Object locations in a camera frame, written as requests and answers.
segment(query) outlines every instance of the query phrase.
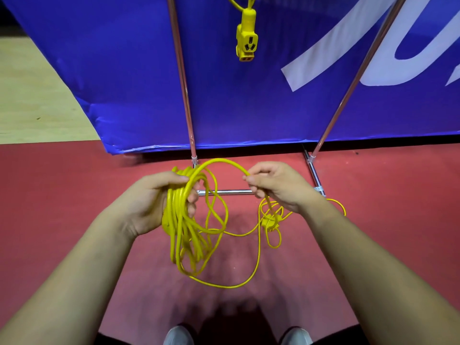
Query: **right hand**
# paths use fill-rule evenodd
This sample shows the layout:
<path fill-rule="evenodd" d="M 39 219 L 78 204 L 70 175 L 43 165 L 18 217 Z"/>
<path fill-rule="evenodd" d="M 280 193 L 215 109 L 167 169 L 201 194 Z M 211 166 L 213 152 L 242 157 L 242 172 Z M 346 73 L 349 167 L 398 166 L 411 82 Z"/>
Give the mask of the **right hand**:
<path fill-rule="evenodd" d="M 258 198 L 265 194 L 290 211 L 299 213 L 319 193 L 293 168 L 283 162 L 259 162 L 243 176 Z"/>

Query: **plastic connector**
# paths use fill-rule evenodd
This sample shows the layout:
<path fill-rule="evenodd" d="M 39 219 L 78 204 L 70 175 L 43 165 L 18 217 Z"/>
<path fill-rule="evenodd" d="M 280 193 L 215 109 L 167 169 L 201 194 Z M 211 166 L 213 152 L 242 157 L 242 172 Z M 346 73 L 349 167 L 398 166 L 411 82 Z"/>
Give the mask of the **plastic connector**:
<path fill-rule="evenodd" d="M 250 62 L 254 59 L 259 37 L 254 32 L 256 24 L 256 11 L 245 8 L 241 16 L 241 24 L 236 28 L 236 55 L 240 62 Z"/>

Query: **wooden floor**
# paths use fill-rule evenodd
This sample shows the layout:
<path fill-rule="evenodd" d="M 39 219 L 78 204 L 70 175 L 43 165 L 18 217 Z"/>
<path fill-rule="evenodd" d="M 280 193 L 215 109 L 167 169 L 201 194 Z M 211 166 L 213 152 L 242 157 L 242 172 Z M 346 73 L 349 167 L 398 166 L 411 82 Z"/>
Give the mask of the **wooden floor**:
<path fill-rule="evenodd" d="M 0 144 L 99 139 L 79 104 L 26 36 L 0 36 Z"/>

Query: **shoe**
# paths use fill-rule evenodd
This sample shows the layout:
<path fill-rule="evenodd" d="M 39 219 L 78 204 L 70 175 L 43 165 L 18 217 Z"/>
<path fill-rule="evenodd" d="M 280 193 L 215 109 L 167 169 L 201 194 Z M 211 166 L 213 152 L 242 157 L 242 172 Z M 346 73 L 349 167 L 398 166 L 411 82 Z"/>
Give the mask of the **shoe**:
<path fill-rule="evenodd" d="M 193 345 L 193 339 L 185 327 L 175 326 L 166 334 L 163 345 Z"/>
<path fill-rule="evenodd" d="M 281 345 L 310 345 L 313 341 L 305 329 L 295 327 L 292 328 L 283 338 Z"/>

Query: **red floor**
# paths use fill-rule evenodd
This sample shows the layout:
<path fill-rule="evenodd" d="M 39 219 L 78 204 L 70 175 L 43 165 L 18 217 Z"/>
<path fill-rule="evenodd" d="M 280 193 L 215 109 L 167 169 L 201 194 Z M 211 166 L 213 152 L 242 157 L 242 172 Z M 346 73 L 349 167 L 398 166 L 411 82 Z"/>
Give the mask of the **red floor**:
<path fill-rule="evenodd" d="M 341 201 L 361 229 L 460 309 L 460 145 L 321 153 L 316 169 L 328 197 Z M 0 326 L 47 278 L 93 218 L 142 175 L 189 161 L 122 167 L 100 142 L 0 145 Z M 289 163 L 309 177 L 302 154 L 234 158 L 249 168 L 263 160 Z M 239 171 L 213 165 L 219 187 L 244 186 Z M 231 230 L 250 229 L 258 201 L 228 196 Z M 201 207 L 197 220 L 203 218 Z M 218 305 L 261 307 L 274 335 L 292 325 L 313 339 L 356 319 L 307 225 L 282 223 L 283 241 L 263 244 L 259 271 L 246 286 L 221 290 L 198 284 L 169 262 L 169 238 L 158 229 L 139 238 L 101 331 L 132 344 L 160 344 L 182 321 L 199 328 Z M 243 281 L 256 258 L 256 236 L 224 237 L 202 277 Z"/>

